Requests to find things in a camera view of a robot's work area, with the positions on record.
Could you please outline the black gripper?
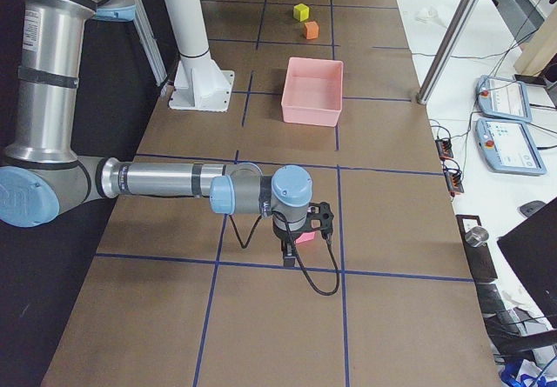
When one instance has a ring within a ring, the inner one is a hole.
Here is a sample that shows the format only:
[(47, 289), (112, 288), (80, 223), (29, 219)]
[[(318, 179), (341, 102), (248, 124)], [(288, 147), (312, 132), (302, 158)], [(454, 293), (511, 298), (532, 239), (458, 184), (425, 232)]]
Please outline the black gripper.
[(305, 232), (311, 232), (312, 230), (305, 225), (305, 220), (299, 220), (297, 222), (289, 223), (289, 229), (291, 235), (288, 236), (286, 230), (286, 225), (282, 220), (278, 218), (273, 218), (273, 232), (281, 240), (281, 251), (283, 255), (283, 266), (284, 267), (294, 267), (296, 264), (296, 252), (294, 245), (296, 244), (296, 239)]

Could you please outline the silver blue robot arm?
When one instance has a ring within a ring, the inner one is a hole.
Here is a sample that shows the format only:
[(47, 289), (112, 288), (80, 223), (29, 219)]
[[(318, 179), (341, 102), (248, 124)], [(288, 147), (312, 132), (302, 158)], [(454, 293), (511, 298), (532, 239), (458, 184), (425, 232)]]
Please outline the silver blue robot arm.
[(87, 20), (130, 21), (136, 0), (24, 0), (14, 142), (3, 153), (1, 218), (29, 228), (121, 195), (206, 197), (218, 214), (269, 217), (284, 263), (300, 263), (310, 230), (312, 179), (296, 165), (266, 176), (253, 163), (137, 163), (80, 157), (70, 146)]

